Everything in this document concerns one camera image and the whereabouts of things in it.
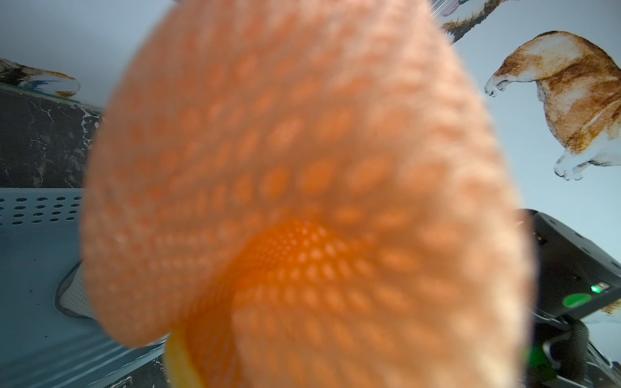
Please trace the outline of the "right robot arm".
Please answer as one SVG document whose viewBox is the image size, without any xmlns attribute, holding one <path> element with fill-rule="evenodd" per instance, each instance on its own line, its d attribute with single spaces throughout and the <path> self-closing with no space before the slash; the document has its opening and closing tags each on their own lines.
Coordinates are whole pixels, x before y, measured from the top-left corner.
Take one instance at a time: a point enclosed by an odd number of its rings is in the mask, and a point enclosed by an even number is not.
<svg viewBox="0 0 621 388">
<path fill-rule="evenodd" d="M 597 244 L 526 210 L 535 243 L 538 296 L 524 387 L 618 387 L 620 364 L 590 340 L 585 318 L 620 299 L 620 265 Z"/>
</svg>

